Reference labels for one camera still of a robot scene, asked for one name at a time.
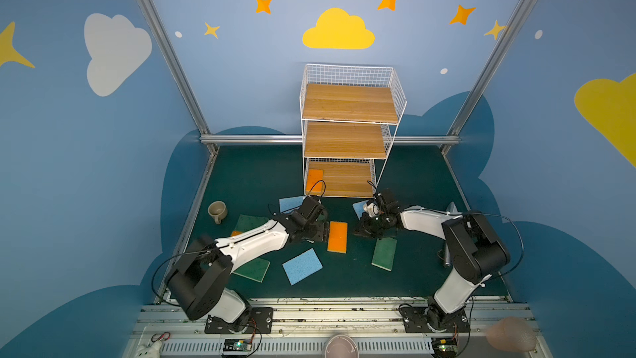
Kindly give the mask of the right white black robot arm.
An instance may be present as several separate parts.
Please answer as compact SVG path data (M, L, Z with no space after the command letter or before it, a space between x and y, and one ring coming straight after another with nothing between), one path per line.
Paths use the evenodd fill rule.
M387 189L354 206L359 211L358 236L380 239L393 228L417 231L445 241L451 272L432 298L432 311L450 316L462 310L473 292L493 278L511 257L480 211L442 211L415 206L402 209Z

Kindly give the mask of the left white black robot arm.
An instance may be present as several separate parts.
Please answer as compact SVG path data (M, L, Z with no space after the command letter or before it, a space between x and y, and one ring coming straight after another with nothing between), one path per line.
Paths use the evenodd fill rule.
M290 213L275 215L257 228L213 240L203 235L193 242L171 267L166 277L172 298L189 320L212 317L239 331L251 323L252 308L238 293L227 288L237 269L287 245L326 240L326 208L316 196L304 197Z

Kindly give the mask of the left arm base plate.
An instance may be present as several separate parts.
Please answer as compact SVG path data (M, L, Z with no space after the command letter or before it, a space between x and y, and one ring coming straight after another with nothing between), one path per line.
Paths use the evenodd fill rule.
M270 334L273 326L273 308L246 308L236 320L228 323L209 315L205 322L205 334L245 334L252 331Z

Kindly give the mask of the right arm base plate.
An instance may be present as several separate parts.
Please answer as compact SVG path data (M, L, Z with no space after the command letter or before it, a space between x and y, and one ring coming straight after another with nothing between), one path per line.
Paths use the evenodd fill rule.
M459 333L470 331L468 314L462 308L455 313L445 313L437 306L414 307L408 304L401 304L398 313L402 317L402 322L406 333Z

